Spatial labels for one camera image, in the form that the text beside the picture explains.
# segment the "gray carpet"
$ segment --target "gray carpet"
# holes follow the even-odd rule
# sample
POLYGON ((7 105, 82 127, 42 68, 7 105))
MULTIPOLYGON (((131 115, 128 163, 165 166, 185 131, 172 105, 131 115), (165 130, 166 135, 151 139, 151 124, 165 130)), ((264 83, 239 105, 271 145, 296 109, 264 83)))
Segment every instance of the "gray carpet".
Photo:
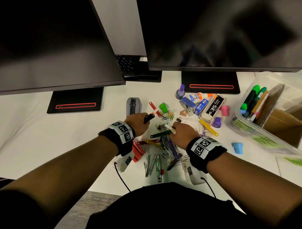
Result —
POLYGON ((61 219, 55 229, 85 228, 91 214, 104 210, 119 198, 119 195, 87 191, 61 219))

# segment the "black cable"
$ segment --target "black cable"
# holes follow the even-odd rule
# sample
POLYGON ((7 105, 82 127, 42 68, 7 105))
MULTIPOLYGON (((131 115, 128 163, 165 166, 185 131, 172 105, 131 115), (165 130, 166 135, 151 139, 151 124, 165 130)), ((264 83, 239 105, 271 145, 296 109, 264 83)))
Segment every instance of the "black cable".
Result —
POLYGON ((212 193, 213 193, 214 197, 216 198, 215 193, 213 192, 213 190, 212 190, 211 186, 210 186, 210 185, 209 185, 209 183, 206 181, 206 179, 205 179, 205 178, 203 178, 203 177, 201 177, 200 179, 204 180, 204 181, 205 181, 205 182, 208 184, 208 186, 209 186, 209 188, 211 189, 211 191, 212 191, 212 193))
MULTIPOLYGON (((117 164, 117 163, 116 163, 116 162, 114 162, 114 167, 115 167, 115 170, 116 170, 116 172, 117 172, 118 176, 120 177, 120 174, 118 173, 117 168, 116 168, 116 164, 117 164)), ((125 184, 125 182, 123 181, 123 179, 122 179, 121 177, 120 177, 120 179, 121 179, 121 181, 124 183, 124 185, 126 186, 126 188, 128 189, 128 191, 129 191, 129 192, 131 192, 131 191, 130 191, 130 189, 129 189, 129 188, 127 187, 127 185, 125 184)))

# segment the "person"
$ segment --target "person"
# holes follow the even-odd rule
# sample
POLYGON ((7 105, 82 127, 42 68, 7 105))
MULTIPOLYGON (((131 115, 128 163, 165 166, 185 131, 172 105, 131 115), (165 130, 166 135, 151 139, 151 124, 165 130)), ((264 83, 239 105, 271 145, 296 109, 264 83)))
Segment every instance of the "person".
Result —
MULTIPOLYGON (((132 141, 128 141, 129 145, 122 144, 115 128, 130 130, 133 140, 148 129, 150 122, 144 124, 146 116, 147 113, 130 115, 125 123, 114 123, 95 139, 2 188, 1 224, 10 228, 54 228, 108 163, 117 154, 130 152, 132 141)), ((170 138, 187 151, 191 164, 208 172, 246 214, 235 209, 231 201, 218 200, 176 183, 164 183, 129 192, 102 212, 91 215, 86 228, 118 228, 129 224, 131 227, 200 228, 299 225, 301 187, 233 156, 215 140, 216 146, 208 150, 206 157, 202 156, 192 150, 201 140, 199 133, 178 122, 173 127, 176 133, 170 138)))

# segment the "person's left hand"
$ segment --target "person's left hand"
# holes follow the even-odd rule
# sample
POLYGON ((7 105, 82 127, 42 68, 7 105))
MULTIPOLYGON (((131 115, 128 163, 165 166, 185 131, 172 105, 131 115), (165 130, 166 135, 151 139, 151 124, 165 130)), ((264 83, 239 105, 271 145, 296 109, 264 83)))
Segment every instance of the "person's left hand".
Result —
POLYGON ((150 121, 144 124, 144 119, 147 115, 148 113, 133 114, 125 119, 124 122, 134 129, 136 137, 143 135, 147 131, 150 124, 150 121))

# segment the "hand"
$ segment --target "hand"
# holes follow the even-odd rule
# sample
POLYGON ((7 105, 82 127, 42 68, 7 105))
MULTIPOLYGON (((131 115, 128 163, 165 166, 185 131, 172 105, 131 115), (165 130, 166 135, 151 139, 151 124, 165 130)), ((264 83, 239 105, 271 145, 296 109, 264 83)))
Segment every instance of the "hand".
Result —
POLYGON ((148 113, 133 114, 125 119, 124 122, 134 129, 136 137, 143 135, 148 130, 150 121, 144 124, 147 115, 148 113))
POLYGON ((171 133, 169 135, 170 139, 180 148, 187 150, 188 144, 200 134, 193 129, 193 127, 183 124, 180 122, 174 122, 173 126, 176 134, 171 133))

